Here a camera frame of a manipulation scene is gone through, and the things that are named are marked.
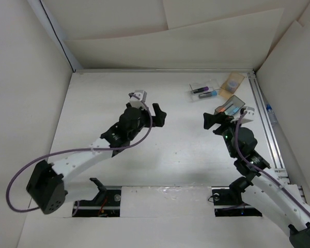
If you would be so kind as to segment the black blue highlighter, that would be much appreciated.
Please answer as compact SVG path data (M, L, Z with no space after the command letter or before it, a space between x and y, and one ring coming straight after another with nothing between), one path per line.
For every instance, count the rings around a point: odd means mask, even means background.
M214 97L214 96L217 96L217 95L218 95L218 92L216 90L214 90L214 91L208 91L208 92L199 94L198 98L199 99L206 99L206 98Z

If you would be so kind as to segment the purple highlighter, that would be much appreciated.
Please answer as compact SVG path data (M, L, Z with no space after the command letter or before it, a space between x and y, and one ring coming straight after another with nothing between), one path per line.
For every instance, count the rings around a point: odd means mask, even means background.
M205 87L200 87L200 88L197 88L197 89L193 89L192 93L193 94L198 94L198 93L206 92L208 90L209 90L209 87L205 86Z

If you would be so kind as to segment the clear spray bottle blue cap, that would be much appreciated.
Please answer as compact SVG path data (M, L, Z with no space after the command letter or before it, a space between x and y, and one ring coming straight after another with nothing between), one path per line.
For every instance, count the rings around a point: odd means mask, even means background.
M271 107L270 104L266 104L266 110L267 110L267 113L268 113L268 117L269 117L269 120L271 122L271 125L275 125L277 124L277 118L276 118L276 115Z

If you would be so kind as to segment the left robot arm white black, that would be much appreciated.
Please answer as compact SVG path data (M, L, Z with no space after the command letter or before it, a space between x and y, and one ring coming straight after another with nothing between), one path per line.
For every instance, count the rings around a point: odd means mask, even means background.
M143 128L163 127L167 114L157 103L152 107L153 116L142 103L130 102L118 122L102 133L89 148L70 150L67 157L52 163L45 159L37 162L26 190L42 213L51 214L66 202L81 200L81 196L75 195L80 188L73 189L70 184L73 178L131 148L131 141Z

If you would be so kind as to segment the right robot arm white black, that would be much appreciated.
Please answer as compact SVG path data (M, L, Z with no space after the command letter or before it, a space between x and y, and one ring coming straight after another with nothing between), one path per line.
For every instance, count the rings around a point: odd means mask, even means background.
M247 110L238 119L223 112L204 113L204 129L223 137L228 153L241 177L229 185L229 199L237 206L250 205L275 223L293 247L310 247L310 205L293 195L289 185L255 150L254 133L242 127Z

